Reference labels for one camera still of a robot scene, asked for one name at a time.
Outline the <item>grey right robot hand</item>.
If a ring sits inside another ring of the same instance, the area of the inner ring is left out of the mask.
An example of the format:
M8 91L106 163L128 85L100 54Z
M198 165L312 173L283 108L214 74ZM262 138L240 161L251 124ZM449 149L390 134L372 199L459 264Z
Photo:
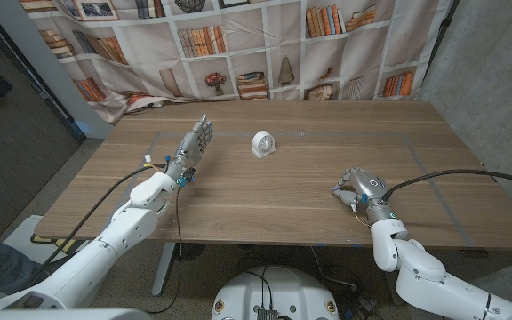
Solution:
M388 202L382 199L387 191L384 180L359 167L344 171L332 189L332 193L354 214L357 214L357 206L363 205L369 226L380 220L396 218Z

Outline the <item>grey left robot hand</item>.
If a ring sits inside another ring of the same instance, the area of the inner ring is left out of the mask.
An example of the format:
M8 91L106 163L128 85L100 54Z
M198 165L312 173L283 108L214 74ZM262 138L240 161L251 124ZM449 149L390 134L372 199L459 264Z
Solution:
M212 123L203 115L188 132L176 149L165 174L177 180L186 170L194 168L202 159L212 141Z

